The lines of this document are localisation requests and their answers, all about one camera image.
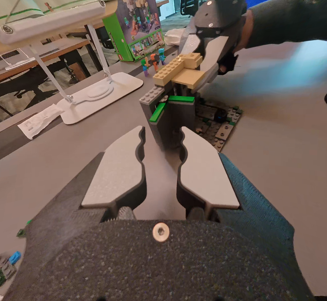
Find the scattered small brick pieces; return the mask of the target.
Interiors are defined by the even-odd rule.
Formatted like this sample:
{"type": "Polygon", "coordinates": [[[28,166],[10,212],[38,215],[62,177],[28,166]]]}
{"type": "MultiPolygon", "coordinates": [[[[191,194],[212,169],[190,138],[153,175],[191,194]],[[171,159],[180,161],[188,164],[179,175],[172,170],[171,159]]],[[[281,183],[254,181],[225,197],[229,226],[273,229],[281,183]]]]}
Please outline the scattered small brick pieces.
{"type": "Polygon", "coordinates": [[[16,232],[1,230],[1,289],[10,286],[18,273],[27,247],[27,225],[16,232]]]}

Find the tan brick assembly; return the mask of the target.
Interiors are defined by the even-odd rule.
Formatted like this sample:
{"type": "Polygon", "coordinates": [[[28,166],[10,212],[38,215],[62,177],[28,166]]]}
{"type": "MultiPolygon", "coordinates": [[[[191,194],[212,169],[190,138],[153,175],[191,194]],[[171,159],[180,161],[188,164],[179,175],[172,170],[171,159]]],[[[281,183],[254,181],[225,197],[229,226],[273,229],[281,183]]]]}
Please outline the tan brick assembly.
{"type": "Polygon", "coordinates": [[[202,61],[200,53],[180,54],[153,76],[153,82],[158,87],[165,87],[172,82],[193,90],[206,76],[205,71],[198,69],[202,61]]]}

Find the grey desk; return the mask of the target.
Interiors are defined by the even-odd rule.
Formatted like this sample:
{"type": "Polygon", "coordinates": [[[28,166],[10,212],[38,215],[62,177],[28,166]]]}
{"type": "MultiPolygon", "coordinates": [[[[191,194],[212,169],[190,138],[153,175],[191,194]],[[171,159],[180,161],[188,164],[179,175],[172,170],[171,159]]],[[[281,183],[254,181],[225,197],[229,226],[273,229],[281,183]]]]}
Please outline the grey desk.
{"type": "MultiPolygon", "coordinates": [[[[59,123],[1,159],[1,253],[23,252],[16,234],[99,152],[136,126],[146,128],[147,197],[139,219],[184,219],[176,199],[179,154],[162,152],[132,94],[68,126],[59,123]]],[[[326,42],[241,50],[235,70],[201,90],[243,110],[223,153],[295,229],[302,274],[326,295],[326,42]]]]}

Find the white book stand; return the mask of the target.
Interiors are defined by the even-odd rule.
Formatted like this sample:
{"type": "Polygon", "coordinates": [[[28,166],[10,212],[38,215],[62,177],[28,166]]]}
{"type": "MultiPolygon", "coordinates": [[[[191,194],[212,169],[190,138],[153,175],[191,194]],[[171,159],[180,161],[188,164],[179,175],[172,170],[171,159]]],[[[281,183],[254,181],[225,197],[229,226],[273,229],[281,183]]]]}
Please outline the white book stand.
{"type": "Polygon", "coordinates": [[[144,83],[141,79],[124,72],[110,73],[93,24],[100,19],[112,15],[116,9],[117,0],[96,0],[68,10],[52,12],[37,18],[26,18],[1,26],[1,45],[6,47],[27,45],[33,57],[58,89],[63,99],[57,103],[57,108],[62,110],[60,116],[63,123],[67,125],[80,122],[139,89],[144,83]],[[72,95],[68,95],[56,81],[40,56],[36,54],[32,43],[39,40],[39,38],[47,38],[50,34],[67,32],[68,29],[74,29],[82,24],[87,25],[90,31],[103,66],[104,78],[72,95]]]}

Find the white paper slip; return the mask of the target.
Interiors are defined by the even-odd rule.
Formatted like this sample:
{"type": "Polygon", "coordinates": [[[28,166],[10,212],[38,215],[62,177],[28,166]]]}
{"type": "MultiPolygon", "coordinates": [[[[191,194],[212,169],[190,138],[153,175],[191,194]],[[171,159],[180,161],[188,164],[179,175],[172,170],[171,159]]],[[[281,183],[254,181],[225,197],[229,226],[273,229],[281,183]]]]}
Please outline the white paper slip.
{"type": "Polygon", "coordinates": [[[17,126],[29,140],[32,140],[34,136],[38,135],[63,112],[63,108],[57,106],[56,104],[52,104],[17,126]]]}

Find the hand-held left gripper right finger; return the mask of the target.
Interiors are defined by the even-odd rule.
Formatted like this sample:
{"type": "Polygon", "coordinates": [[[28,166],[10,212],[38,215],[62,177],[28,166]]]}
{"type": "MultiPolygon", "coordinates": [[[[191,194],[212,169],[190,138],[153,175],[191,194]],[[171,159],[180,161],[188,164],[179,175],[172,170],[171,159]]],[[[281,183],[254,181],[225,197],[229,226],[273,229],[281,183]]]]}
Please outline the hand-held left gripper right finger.
{"type": "Polygon", "coordinates": [[[185,209],[238,209],[240,203],[219,152],[187,127],[180,128],[177,200],[185,209]]]}

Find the white crumpled bag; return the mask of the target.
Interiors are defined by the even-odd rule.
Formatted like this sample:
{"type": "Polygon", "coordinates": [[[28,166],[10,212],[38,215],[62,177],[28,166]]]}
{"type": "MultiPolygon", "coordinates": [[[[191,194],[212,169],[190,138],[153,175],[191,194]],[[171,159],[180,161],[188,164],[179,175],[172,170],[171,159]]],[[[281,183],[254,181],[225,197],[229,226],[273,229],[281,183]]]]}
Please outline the white crumpled bag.
{"type": "Polygon", "coordinates": [[[164,35],[164,41],[169,46],[179,46],[185,28],[171,29],[164,35]]]}

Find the person's right hand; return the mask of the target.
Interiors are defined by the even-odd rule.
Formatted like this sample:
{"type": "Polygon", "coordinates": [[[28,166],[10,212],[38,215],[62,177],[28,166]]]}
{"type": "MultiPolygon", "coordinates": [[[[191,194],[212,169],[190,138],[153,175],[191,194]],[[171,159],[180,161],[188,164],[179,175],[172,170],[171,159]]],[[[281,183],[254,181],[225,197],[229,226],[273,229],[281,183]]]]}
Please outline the person's right hand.
{"type": "Polygon", "coordinates": [[[242,16],[242,24],[242,33],[233,53],[236,53],[247,47],[253,30],[253,14],[251,9],[248,9],[247,12],[242,16]]]}

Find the clear acrylic stand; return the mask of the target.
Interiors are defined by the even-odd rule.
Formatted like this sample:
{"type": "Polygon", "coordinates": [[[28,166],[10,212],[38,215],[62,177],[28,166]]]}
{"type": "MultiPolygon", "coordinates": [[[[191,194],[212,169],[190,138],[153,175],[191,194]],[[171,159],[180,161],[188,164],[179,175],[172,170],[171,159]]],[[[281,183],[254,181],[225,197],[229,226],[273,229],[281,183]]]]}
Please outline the clear acrylic stand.
{"type": "Polygon", "coordinates": [[[12,70],[35,61],[34,57],[29,57],[22,49],[7,51],[0,54],[0,70],[12,70]]]}

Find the green toy set box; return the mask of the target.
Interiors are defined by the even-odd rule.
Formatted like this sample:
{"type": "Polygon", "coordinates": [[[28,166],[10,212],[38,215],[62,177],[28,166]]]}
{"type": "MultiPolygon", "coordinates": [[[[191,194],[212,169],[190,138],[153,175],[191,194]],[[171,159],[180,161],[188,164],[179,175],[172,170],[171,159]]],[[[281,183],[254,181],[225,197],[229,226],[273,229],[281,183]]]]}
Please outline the green toy set box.
{"type": "Polygon", "coordinates": [[[164,48],[156,0],[117,0],[103,23],[119,61],[134,62],[164,48]]]}

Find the grey brick-built model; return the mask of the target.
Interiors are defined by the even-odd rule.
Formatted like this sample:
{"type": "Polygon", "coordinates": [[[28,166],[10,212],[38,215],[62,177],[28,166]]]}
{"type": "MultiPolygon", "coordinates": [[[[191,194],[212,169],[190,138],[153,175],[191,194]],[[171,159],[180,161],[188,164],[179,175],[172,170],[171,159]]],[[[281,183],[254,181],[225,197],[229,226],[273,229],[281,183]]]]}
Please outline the grey brick-built model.
{"type": "Polygon", "coordinates": [[[204,99],[199,93],[177,96],[174,92],[154,87],[139,99],[158,146],[162,150],[176,148],[180,128],[185,126],[221,152],[243,110],[204,99]]]}

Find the orange toy minifigure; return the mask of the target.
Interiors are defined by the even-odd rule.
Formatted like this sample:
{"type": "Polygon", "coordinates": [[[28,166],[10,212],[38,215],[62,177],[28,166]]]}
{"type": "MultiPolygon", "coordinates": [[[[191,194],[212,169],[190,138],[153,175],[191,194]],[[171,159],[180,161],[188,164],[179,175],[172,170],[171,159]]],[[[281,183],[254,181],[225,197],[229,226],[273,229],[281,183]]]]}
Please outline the orange toy minifigure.
{"type": "Polygon", "coordinates": [[[159,70],[159,63],[160,63],[160,55],[159,54],[151,54],[150,55],[151,61],[152,61],[152,65],[154,67],[155,72],[157,73],[159,70]]]}

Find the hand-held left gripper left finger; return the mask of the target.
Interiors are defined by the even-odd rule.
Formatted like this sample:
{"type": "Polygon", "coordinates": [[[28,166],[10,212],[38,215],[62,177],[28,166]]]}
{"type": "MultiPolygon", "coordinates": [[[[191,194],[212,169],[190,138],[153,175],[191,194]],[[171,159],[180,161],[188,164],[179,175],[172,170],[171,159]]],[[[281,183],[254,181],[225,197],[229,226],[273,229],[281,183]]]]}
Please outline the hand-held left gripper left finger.
{"type": "Polygon", "coordinates": [[[135,127],[114,141],[104,151],[81,206],[138,207],[147,195],[144,144],[143,126],[135,127]]]}

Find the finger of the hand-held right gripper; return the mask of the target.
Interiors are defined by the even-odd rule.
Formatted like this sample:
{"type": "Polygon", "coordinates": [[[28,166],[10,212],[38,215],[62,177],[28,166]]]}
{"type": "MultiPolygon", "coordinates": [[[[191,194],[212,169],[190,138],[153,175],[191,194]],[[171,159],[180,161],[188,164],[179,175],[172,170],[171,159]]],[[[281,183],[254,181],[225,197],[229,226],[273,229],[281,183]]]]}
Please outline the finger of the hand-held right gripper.
{"type": "Polygon", "coordinates": [[[200,71],[204,72],[205,75],[197,85],[196,90],[202,88],[206,83],[212,82],[217,77],[219,70],[218,60],[223,53],[223,49],[228,41],[228,38],[229,37],[227,36],[220,36],[211,40],[207,44],[205,49],[205,57],[200,64],[200,71]]]}
{"type": "Polygon", "coordinates": [[[196,34],[182,35],[179,43],[179,55],[191,53],[202,55],[201,40],[196,34]]]}

